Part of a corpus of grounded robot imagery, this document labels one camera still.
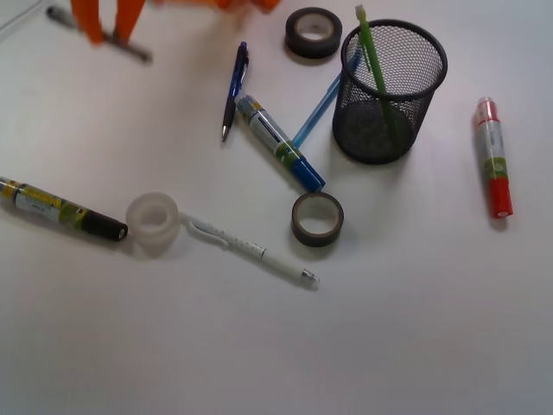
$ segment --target clear tape roll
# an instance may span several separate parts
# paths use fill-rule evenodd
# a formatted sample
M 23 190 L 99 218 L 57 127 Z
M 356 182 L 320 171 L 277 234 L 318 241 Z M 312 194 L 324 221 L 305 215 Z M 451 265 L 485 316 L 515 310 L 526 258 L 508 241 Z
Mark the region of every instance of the clear tape roll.
M 133 238 L 148 246 L 168 244 L 181 230 L 179 208 L 163 193 L 137 197 L 127 208 L 126 221 Z

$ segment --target blue cap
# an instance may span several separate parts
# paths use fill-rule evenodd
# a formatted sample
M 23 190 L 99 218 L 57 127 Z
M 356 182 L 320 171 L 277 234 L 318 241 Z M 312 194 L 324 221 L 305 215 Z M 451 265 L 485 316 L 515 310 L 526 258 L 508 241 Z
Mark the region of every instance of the blue cap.
M 309 193 L 320 192 L 326 184 L 305 157 L 296 160 L 290 167 L 290 172 Z

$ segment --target pen holder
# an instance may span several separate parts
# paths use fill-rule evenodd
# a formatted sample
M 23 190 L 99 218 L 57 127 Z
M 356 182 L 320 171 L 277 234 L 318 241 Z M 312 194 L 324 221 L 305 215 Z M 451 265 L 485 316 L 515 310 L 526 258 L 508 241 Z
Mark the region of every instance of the pen holder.
M 377 90 L 356 28 L 341 50 L 333 130 L 336 143 L 352 159 L 384 164 L 405 155 L 415 142 L 434 91 L 446 77 L 448 59 L 438 40 L 414 24 L 369 24 L 387 93 Z M 361 58 L 352 67 L 355 56 Z

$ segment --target black cap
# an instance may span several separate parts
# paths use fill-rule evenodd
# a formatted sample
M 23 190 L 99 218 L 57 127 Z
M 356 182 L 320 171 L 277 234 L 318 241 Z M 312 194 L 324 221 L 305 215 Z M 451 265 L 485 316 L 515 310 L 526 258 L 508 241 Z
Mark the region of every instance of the black cap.
M 129 228 L 124 223 L 92 210 L 88 211 L 83 218 L 82 230 L 109 240 L 121 240 L 129 232 Z

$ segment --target yellow and black marker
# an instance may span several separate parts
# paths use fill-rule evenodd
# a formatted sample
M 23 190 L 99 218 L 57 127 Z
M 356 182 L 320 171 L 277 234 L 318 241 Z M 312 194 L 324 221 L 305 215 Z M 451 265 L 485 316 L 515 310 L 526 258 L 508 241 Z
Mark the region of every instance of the yellow and black marker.
M 0 196 L 21 210 L 39 214 L 53 222 L 109 240 L 121 240 L 129 228 L 115 219 L 98 214 L 26 183 L 0 177 Z

